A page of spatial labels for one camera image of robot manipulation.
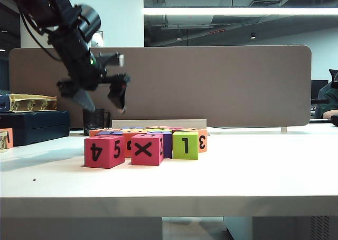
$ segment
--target black cup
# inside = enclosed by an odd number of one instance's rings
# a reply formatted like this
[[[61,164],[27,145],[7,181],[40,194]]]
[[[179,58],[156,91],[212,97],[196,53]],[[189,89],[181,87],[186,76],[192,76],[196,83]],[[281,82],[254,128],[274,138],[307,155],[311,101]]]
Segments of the black cup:
[[[103,108],[97,108],[94,112],[83,110],[83,133],[89,135],[93,129],[110,128],[110,112],[105,112]]]

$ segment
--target fluorescent light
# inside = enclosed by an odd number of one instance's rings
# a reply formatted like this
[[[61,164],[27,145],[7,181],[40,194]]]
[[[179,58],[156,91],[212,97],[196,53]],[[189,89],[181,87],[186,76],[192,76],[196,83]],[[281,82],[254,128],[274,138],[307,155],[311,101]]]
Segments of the fluorescent light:
[[[143,8],[144,15],[338,15],[338,8]]]

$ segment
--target pink block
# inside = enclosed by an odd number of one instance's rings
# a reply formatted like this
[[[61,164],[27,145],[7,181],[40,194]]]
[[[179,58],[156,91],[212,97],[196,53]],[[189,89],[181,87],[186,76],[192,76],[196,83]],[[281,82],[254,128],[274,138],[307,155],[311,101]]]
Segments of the pink block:
[[[172,131],[172,133],[174,133],[174,132],[176,132],[180,129],[184,129],[184,128],[182,128],[182,127],[167,127],[167,129],[170,129]]]
[[[95,136],[84,140],[84,166],[110,169],[125,161],[123,136]]]
[[[163,135],[132,137],[132,165],[160,165],[163,161]]]

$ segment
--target number 5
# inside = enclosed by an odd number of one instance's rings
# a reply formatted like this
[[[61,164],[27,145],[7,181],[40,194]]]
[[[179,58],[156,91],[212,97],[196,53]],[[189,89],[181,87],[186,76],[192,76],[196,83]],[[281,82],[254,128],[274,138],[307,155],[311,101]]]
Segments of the number 5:
[[[117,146],[120,143],[120,140],[115,141],[115,150],[117,150],[117,154],[114,154],[114,158],[118,158],[120,156],[121,149]]]

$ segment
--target orange block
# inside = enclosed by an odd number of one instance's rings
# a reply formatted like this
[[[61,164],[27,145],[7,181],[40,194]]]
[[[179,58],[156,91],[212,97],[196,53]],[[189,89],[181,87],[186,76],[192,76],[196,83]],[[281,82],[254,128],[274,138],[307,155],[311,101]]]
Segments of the orange block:
[[[102,132],[102,131],[120,131],[120,129],[114,129],[114,128],[101,128],[101,129],[94,129],[94,130],[89,130],[89,137],[94,137],[97,133]]]
[[[146,130],[130,130],[124,129],[122,135],[125,137],[125,157],[132,157],[132,137],[145,133]]]
[[[187,131],[187,132],[198,132],[199,133],[199,153],[207,151],[207,138],[208,138],[208,131],[207,129],[199,129],[199,128],[185,128],[180,129],[180,131]]]
[[[1,128],[1,131],[7,131],[8,136],[7,136],[7,149],[10,149],[13,147],[13,129],[12,128]]]

